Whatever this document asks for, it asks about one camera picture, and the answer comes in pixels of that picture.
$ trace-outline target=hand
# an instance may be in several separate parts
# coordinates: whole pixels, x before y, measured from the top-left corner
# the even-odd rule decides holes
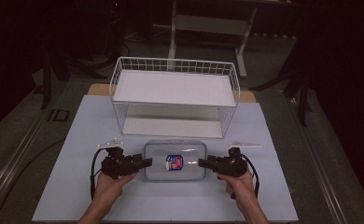
[[[243,213],[247,223],[268,223],[255,196],[252,174],[247,170],[240,177],[217,175],[226,181],[226,192],[235,194],[237,208]]]
[[[135,176],[136,174],[126,175],[114,180],[100,172],[92,202],[78,223],[100,223],[109,212],[112,204],[121,195],[123,186]]]

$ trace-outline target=clear plastic piece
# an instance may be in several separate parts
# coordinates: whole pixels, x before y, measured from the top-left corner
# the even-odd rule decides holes
[[[152,158],[152,166],[145,169],[147,181],[191,181],[205,177],[205,169],[198,165],[206,158],[206,145],[198,140],[153,140],[144,148],[144,157]]]

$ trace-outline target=table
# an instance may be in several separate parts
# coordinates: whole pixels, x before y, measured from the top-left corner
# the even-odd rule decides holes
[[[103,96],[107,88],[105,84],[93,85],[83,98],[33,221],[76,221],[82,216],[91,202],[89,176],[97,144],[117,137],[124,142],[125,155],[131,155],[142,152],[148,140],[165,138],[121,134],[111,101]],[[247,101],[255,101],[251,92],[243,92],[243,96]],[[201,141],[207,145],[208,154],[215,156],[227,156],[232,141],[262,144],[262,147],[242,148],[259,173],[261,207],[270,221],[298,220],[258,103],[238,104],[223,139]],[[99,169],[100,159],[96,164]],[[225,193],[225,183],[217,180],[213,172],[207,171],[200,181],[154,183],[146,182],[141,171],[123,189],[104,221],[242,222],[244,217]]]

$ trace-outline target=sticker label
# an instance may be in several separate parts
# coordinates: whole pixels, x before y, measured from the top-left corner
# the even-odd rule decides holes
[[[165,160],[165,168],[168,171],[179,171],[183,168],[182,155],[168,155]]]

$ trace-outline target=floor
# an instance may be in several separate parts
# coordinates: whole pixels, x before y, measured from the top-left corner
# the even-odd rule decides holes
[[[164,39],[168,34],[160,32],[163,33],[151,42],[131,35],[125,41],[123,55],[167,57],[169,46]],[[183,39],[179,41],[176,58],[235,63],[233,48],[195,46]],[[248,90],[276,77],[293,45],[294,39],[250,38],[244,53],[248,77],[240,80],[242,89]],[[53,78],[52,100],[47,109],[39,109],[41,95],[30,93],[0,123],[0,223],[32,223],[32,215],[81,98],[91,84],[109,82],[109,79],[87,77],[73,68],[71,71],[68,81]],[[113,67],[101,69],[99,73],[110,77]],[[40,83],[41,71],[33,76]],[[285,83],[280,83],[254,93],[298,213],[296,223],[364,223],[364,191],[315,92],[309,91],[311,110],[306,113],[307,127],[302,127],[296,116],[296,99],[284,97],[284,86]]]

